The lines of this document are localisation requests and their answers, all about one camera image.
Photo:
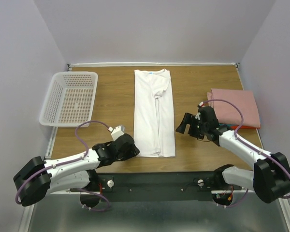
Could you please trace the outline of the white t shirt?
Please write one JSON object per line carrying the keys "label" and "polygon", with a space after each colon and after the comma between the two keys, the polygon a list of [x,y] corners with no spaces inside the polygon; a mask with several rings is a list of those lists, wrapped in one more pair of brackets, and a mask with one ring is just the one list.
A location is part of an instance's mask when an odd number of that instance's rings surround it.
{"label": "white t shirt", "polygon": [[139,157],[174,158],[174,103],[170,71],[134,71],[134,131]]}

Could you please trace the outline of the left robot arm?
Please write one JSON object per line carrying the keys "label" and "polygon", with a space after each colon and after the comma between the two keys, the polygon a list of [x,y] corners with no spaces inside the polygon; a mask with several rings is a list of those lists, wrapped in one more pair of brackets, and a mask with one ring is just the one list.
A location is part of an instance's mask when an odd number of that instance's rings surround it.
{"label": "left robot arm", "polygon": [[13,177],[17,190],[15,202],[26,207],[52,192],[85,188],[91,182],[93,170],[129,160],[139,153],[134,139],[125,133],[114,141],[96,144],[66,158],[42,160],[40,156],[34,157]]}

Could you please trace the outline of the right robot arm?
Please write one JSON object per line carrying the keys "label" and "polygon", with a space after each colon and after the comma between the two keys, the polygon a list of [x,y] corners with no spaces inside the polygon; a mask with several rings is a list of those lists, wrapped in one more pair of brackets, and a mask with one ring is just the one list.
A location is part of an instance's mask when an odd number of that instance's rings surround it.
{"label": "right robot arm", "polygon": [[260,200],[271,203],[278,198],[290,198],[290,166],[286,156],[271,153],[241,137],[226,124],[219,124],[214,109],[199,107],[196,115],[185,113],[178,133],[188,132],[196,139],[206,138],[234,153],[249,165],[244,170],[226,164],[214,170],[212,184],[216,189],[239,186],[256,193]]}

